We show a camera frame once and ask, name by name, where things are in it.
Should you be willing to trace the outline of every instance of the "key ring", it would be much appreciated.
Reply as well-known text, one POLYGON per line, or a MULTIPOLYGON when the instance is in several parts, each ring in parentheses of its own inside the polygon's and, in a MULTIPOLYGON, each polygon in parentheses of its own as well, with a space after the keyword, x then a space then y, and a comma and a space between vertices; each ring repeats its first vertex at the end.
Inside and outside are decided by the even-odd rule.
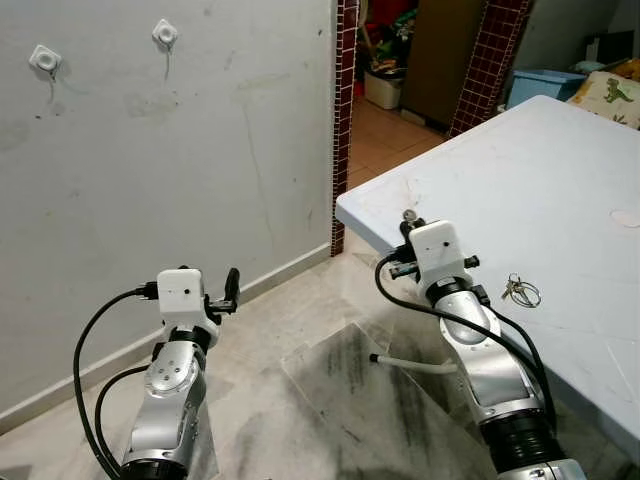
POLYGON ((536 308, 542 302, 540 290, 532 283, 523 282, 517 273, 509 275, 507 289, 502 295, 502 299, 504 300, 507 296, 524 308, 536 308))

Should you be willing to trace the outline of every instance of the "screw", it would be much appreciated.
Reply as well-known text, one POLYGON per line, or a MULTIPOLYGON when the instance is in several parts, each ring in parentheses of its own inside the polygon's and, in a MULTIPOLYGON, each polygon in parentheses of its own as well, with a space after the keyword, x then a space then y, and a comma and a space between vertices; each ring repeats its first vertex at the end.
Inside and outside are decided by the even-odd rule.
POLYGON ((418 214, 411 209, 407 209, 402 212, 402 218, 407 222, 415 222, 418 219, 418 214))

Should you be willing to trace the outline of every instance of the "black cable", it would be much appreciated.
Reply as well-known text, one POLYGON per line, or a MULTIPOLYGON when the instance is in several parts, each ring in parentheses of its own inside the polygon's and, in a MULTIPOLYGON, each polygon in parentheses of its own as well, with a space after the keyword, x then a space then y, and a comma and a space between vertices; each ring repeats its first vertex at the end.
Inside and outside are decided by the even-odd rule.
POLYGON ((87 410, 84 404, 84 398, 82 396, 82 384, 80 382, 80 353, 82 352, 82 346, 89 335, 89 332, 95 325, 95 323, 100 319, 100 317, 109 310, 113 305, 118 303, 120 300, 123 300, 128 297, 133 297, 141 294, 141 289, 129 290, 128 292, 121 293, 117 297, 109 300, 105 303, 89 320, 89 323, 84 327, 82 333, 80 334, 80 338, 78 339, 78 343, 76 343, 75 351, 73 352, 73 389, 76 396, 76 402, 78 404, 78 413, 80 414, 80 422, 82 423, 82 428, 84 429, 85 436, 87 437, 87 442, 89 442, 89 446, 93 451, 98 463, 105 471, 107 476, 111 480, 119 480, 120 479, 120 469, 114 469, 113 466, 109 463, 107 458, 104 456, 102 451, 100 450, 99 445, 96 443, 96 439, 93 435, 93 431, 91 430, 91 425, 89 424, 89 418, 87 417, 87 410))
POLYGON ((94 421, 93 421, 96 428, 96 438, 98 439, 98 444, 100 445, 100 449, 102 450, 102 453, 104 454, 107 461, 109 462, 109 464, 114 470, 119 470, 120 464, 113 456, 113 453, 111 453, 111 449, 109 448, 109 445, 107 445, 107 442, 104 439, 104 434, 102 432, 102 403, 104 402, 104 398, 107 395, 107 392, 109 391, 109 389, 113 387, 117 382, 119 382, 125 377, 128 377, 129 375, 144 372, 147 368, 149 368, 149 365, 130 368, 129 370, 120 372, 118 375, 116 375, 111 380, 109 380, 104 385, 104 387, 102 387, 102 390, 100 390, 100 394, 98 395, 98 400, 96 401, 96 411, 95 411, 94 421))
POLYGON ((533 340, 526 332, 524 328, 518 325, 516 322, 511 320, 508 317, 505 317, 500 312, 496 311, 493 307, 489 306, 489 310, 493 312, 493 314, 498 317, 502 322, 509 325, 511 328, 516 330, 520 336, 523 338, 527 346, 529 347, 529 351, 531 352, 531 356, 533 357, 533 361, 538 367, 539 375, 536 377, 538 380, 538 384, 540 385, 540 389, 542 390, 542 395, 545 399, 545 408, 547 410, 547 416, 549 417, 549 422, 551 422, 551 429, 555 433, 557 427, 557 419, 556 419, 556 407, 553 403, 553 397, 551 396, 551 389, 549 388, 549 380, 547 379, 547 372, 544 368, 544 363, 542 363, 542 359, 540 358, 540 354, 538 353, 538 349, 536 348, 533 340))
MULTIPOLYGON (((380 277, 380 273, 382 272, 382 267, 384 267, 387 263, 391 262, 393 260, 393 256, 387 256, 385 258, 383 258, 382 260, 380 260, 380 262, 378 262, 378 264, 376 265, 376 269, 375 269, 375 282, 376 282, 376 287, 378 287, 378 290, 380 291, 380 293, 390 302, 395 303, 396 305, 399 305, 403 308, 408 308, 410 310, 416 310, 418 312, 423 312, 423 313, 427 313, 429 315, 435 315, 437 317, 441 317, 447 320, 451 320, 452 322, 456 322, 459 323, 460 325, 463 325, 467 328, 470 328, 471 330, 475 330, 478 333, 481 333, 482 335, 489 337, 491 340, 493 340, 494 342, 496 342, 497 344, 503 346, 504 348, 507 349, 507 351, 509 353, 511 353, 514 357, 516 357, 518 360, 520 360, 524 366, 527 367, 527 369, 534 375, 534 377, 536 378, 536 380, 538 381, 538 384, 540 385, 540 388, 543 388, 542 384, 543 381, 540 380, 540 378, 543 376, 543 372, 540 372, 540 370, 538 369, 538 367, 531 362, 531 360, 524 354, 522 353, 516 346, 514 346, 511 342, 509 342, 508 340, 492 333, 491 331, 487 330, 486 328, 483 328, 479 325, 476 325, 473 322, 470 322, 469 320, 466 320, 462 317, 459 317, 458 315, 454 315, 452 313, 449 312, 445 312, 444 310, 439 310, 437 308, 432 308, 432 307, 428 307, 426 305, 420 305, 418 303, 412 303, 412 302, 407 302, 404 300, 400 300, 399 298, 394 297, 393 295, 391 295, 389 292, 387 292, 387 290, 384 288, 384 286, 382 285, 382 281, 381 281, 381 277, 380 277)), ((549 416, 549 422, 552 426, 555 425, 555 409, 553 408, 553 405, 551 405, 551 408, 549 409, 549 403, 550 403, 550 398, 551 396, 548 394, 544 394, 544 401, 545 401, 545 410, 547 412, 547 416, 549 416)))

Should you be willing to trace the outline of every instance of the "white plastic box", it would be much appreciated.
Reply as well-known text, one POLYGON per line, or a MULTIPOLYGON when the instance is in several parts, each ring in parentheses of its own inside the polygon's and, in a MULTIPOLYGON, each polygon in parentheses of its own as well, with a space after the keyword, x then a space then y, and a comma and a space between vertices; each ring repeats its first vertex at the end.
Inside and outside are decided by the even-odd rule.
POLYGON ((364 72, 364 96, 385 110, 397 108, 400 105, 403 78, 386 80, 364 72))

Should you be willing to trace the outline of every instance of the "cable connector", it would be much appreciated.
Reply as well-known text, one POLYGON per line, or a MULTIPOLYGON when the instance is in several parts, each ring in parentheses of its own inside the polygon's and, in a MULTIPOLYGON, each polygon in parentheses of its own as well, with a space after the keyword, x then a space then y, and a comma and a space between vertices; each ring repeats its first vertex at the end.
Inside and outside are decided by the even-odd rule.
POLYGON ((157 300, 158 282, 147 282, 144 285, 140 285, 136 288, 136 295, 142 297, 144 300, 157 300))
POLYGON ((416 261, 416 253, 410 243, 400 245, 387 257, 390 262, 411 263, 416 261))

